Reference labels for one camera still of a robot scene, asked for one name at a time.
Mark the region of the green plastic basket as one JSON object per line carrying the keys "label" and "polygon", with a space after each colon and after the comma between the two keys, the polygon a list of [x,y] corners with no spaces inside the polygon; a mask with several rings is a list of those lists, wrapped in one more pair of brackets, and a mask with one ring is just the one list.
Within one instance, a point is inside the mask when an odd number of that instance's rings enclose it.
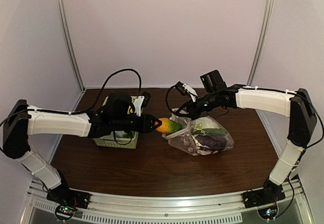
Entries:
{"label": "green plastic basket", "polygon": [[[129,106],[127,114],[134,114],[135,107],[133,104]],[[94,138],[97,146],[135,149],[138,141],[139,133],[135,131],[114,131],[110,135]]]}

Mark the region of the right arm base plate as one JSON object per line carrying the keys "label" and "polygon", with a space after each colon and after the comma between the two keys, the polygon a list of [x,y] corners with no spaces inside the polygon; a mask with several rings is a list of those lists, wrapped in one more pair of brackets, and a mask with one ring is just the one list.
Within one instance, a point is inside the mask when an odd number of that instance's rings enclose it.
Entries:
{"label": "right arm base plate", "polygon": [[278,189],[265,187],[258,190],[247,190],[241,196],[245,208],[263,206],[286,198],[281,187]]}

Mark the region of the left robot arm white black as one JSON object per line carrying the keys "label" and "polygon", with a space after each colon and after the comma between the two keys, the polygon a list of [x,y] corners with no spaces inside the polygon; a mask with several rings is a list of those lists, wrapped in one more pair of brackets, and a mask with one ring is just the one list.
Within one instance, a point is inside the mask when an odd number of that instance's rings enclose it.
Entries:
{"label": "left robot arm white black", "polygon": [[117,131],[150,133],[162,125],[153,115],[143,114],[150,96],[131,97],[113,93],[97,110],[56,111],[28,105],[26,100],[16,102],[3,127],[2,152],[19,161],[44,185],[54,192],[69,191],[62,174],[41,157],[28,143],[36,134],[74,135],[84,138],[101,138]]}

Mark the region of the orange fake fruit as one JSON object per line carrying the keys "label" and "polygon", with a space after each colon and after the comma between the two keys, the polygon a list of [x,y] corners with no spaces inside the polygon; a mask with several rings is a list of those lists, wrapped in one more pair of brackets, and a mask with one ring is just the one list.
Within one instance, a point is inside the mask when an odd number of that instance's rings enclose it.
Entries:
{"label": "orange fake fruit", "polygon": [[159,118],[161,125],[156,128],[157,132],[165,135],[173,134],[183,129],[182,125],[168,118]]}

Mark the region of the clear zip top bag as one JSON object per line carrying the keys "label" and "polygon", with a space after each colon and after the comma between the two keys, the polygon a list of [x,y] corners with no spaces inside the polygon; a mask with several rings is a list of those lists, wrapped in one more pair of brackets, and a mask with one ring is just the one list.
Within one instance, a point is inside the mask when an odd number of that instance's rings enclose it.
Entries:
{"label": "clear zip top bag", "polygon": [[230,133],[210,116],[192,120],[172,114],[158,127],[168,144],[192,156],[220,153],[234,146]]}

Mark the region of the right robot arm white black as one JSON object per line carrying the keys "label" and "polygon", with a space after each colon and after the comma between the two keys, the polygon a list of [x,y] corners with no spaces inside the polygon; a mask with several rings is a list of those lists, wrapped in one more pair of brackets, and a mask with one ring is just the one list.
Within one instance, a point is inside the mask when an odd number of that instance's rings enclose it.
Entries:
{"label": "right robot arm white black", "polygon": [[189,85],[183,85],[185,93],[191,97],[185,104],[191,119],[197,119],[201,113],[217,107],[256,109],[289,118],[286,146],[264,182],[261,194],[263,198],[273,200],[308,149],[319,121],[308,91],[303,88],[297,91],[281,91],[244,84],[227,86],[218,70],[204,74],[200,79],[207,92],[202,97]]}

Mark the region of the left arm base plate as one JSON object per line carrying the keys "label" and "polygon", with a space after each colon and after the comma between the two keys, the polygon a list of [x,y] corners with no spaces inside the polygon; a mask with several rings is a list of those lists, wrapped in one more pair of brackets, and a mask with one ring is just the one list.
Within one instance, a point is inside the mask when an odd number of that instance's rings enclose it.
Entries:
{"label": "left arm base plate", "polygon": [[48,190],[47,200],[72,208],[87,209],[90,201],[90,193],[69,189],[67,193],[59,193]]}

